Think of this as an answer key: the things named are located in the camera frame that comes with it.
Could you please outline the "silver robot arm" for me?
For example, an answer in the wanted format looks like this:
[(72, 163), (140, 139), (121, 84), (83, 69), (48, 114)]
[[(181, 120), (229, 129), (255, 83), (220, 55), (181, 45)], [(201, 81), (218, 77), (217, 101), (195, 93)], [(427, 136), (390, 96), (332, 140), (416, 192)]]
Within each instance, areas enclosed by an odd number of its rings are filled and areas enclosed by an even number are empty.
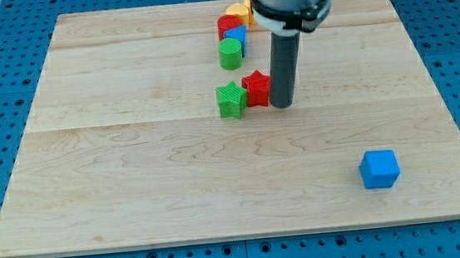
[(250, 0), (255, 22), (282, 37), (313, 32), (328, 16), (333, 0)]

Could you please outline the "yellow block behind arm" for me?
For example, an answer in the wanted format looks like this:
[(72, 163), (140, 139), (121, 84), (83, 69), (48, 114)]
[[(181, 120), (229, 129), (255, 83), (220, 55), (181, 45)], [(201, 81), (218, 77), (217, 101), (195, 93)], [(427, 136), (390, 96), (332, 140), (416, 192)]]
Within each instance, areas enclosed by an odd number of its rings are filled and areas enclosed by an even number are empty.
[(251, 0), (243, 0), (243, 4), (245, 5), (245, 7), (246, 7), (246, 9), (248, 11), (248, 24), (249, 25), (254, 25), (255, 24), (254, 14), (253, 14), (250, 2), (251, 2)]

